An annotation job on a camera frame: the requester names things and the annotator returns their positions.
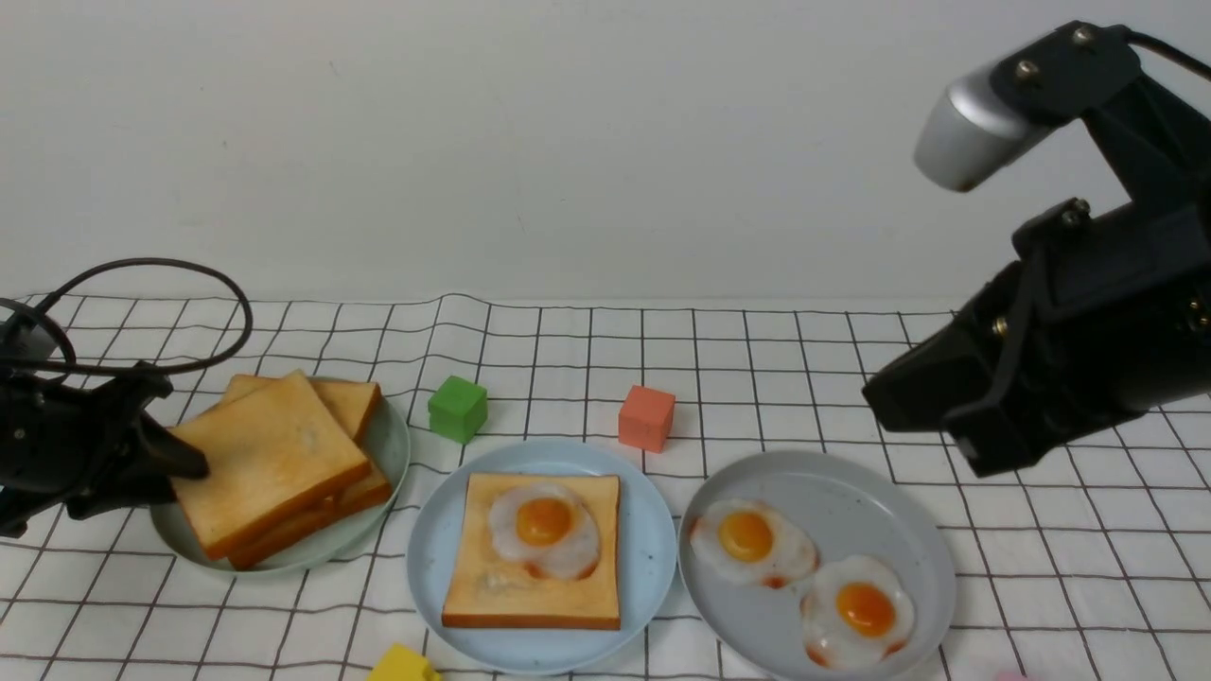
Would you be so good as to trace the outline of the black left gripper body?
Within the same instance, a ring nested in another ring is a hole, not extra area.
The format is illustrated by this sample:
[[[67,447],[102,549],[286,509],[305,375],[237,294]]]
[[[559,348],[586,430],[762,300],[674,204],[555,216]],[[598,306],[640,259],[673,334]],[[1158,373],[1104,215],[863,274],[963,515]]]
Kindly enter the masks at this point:
[[[150,364],[92,389],[2,370],[2,537],[22,537],[31,517],[57,505],[86,520],[173,503],[172,480],[206,479],[201,450],[147,413],[172,391]]]

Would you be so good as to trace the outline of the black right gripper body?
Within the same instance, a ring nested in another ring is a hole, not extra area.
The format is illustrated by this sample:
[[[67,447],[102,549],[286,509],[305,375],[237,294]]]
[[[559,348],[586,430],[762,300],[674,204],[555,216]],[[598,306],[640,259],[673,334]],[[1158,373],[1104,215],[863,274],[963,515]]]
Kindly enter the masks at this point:
[[[1017,257],[862,389],[890,433],[946,433],[978,477],[1209,391],[1209,205],[1072,199]]]

